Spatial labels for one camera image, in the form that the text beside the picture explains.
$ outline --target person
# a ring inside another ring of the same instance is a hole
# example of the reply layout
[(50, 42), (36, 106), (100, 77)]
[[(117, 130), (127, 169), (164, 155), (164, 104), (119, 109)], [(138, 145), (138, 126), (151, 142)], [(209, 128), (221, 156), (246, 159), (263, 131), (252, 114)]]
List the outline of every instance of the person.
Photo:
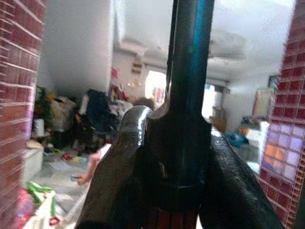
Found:
[(95, 154), (90, 155), (89, 167), (87, 169), (87, 173), (80, 175), (80, 178), (77, 181), (78, 185), (83, 186), (91, 182), (91, 179), (94, 175), (97, 165), (99, 164), (100, 160), (104, 157), (104, 155), (107, 153), (107, 151), (110, 149), (110, 147), (111, 144), (105, 144)]

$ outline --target cluttered pile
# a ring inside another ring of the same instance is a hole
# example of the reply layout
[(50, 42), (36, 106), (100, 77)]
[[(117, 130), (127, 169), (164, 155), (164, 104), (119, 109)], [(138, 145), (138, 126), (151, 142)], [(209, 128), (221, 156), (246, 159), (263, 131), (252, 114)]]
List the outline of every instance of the cluttered pile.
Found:
[(255, 174), (259, 174), (268, 127), (265, 118), (245, 116), (235, 131), (226, 133), (230, 144)]
[(123, 88), (111, 86), (110, 97), (89, 89), (78, 105), (75, 98), (55, 96), (38, 87), (31, 138), (42, 143), (45, 152), (66, 146), (82, 152), (96, 152), (117, 137), (122, 117), (134, 105), (154, 109), (151, 99), (140, 98), (129, 102)]

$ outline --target metal pipe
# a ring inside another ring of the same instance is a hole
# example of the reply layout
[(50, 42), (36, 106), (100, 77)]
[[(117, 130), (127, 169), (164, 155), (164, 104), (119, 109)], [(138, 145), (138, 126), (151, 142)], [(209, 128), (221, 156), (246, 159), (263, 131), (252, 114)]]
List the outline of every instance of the metal pipe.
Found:
[(203, 119), (201, 108), (213, 2), (174, 1), (169, 90), (165, 104), (147, 120), (145, 193), (150, 206), (169, 212), (197, 209), (202, 200), (211, 126)]

